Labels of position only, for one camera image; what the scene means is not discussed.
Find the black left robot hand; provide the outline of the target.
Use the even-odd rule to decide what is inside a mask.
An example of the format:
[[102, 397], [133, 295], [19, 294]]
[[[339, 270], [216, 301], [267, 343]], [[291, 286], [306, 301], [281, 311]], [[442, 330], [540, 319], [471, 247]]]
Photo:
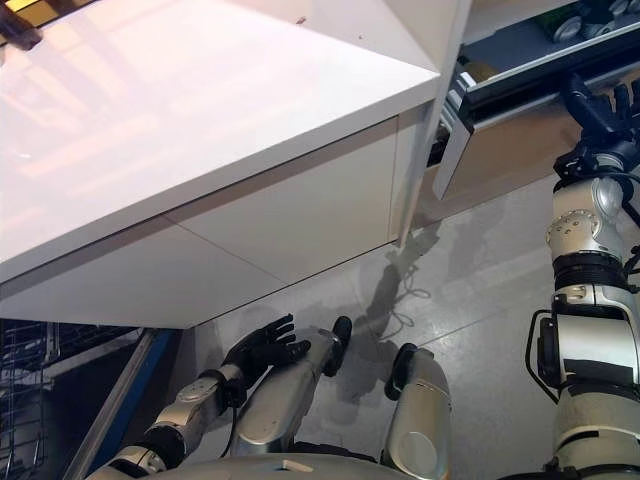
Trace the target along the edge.
[[311, 342], [298, 340], [292, 314], [285, 315], [258, 328], [236, 343], [223, 364], [237, 367], [246, 388], [270, 368], [287, 366], [305, 357]]

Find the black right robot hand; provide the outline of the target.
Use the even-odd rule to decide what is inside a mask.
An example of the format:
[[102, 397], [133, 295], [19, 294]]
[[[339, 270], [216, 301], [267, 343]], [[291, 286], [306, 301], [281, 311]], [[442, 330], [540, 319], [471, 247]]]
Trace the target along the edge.
[[561, 89], [568, 113], [588, 137], [601, 140], [639, 140], [639, 79], [613, 89], [614, 104], [607, 95], [594, 94], [580, 76], [568, 76]]

